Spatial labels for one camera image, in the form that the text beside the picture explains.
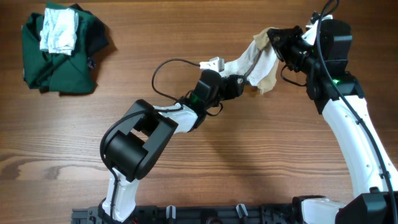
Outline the white tan green shirt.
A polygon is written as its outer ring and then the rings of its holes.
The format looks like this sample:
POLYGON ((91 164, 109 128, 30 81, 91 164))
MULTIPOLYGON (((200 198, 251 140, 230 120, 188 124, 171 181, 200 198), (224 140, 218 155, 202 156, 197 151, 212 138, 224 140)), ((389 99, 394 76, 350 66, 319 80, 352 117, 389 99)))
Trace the white tan green shirt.
POLYGON ((244 75, 251 86, 257 88, 260 95, 271 91, 276 84, 276 71, 279 59, 267 36, 268 27, 253 36, 249 47, 236 60, 226 62, 222 77, 244 75))

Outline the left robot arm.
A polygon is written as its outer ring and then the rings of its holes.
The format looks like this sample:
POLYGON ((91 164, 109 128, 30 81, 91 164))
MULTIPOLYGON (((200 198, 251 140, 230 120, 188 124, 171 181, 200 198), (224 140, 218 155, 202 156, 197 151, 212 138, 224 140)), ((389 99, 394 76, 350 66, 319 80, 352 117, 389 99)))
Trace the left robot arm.
POLYGON ((99 216, 106 223, 128 223, 136 207, 140 180, 154 167, 172 136, 199 127, 210 116, 210 108, 222 109, 223 101, 241 96, 246 82, 245 75, 222 77, 214 70, 204 70, 196 87, 172 106, 137 100, 100 142, 109 187, 99 205, 99 216))

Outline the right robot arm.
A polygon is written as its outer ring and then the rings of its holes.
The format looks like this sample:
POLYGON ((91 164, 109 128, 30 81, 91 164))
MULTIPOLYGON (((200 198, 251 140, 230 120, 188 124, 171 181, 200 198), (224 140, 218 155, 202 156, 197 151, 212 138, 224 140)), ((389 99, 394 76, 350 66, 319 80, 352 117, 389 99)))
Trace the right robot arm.
POLYGON ((321 195, 295 197, 296 223, 396 223, 397 169, 369 117, 358 79, 346 70, 353 37, 350 26, 326 19, 304 32, 300 27, 270 29, 278 59, 306 75, 307 94, 333 131, 353 186, 349 203, 321 195))

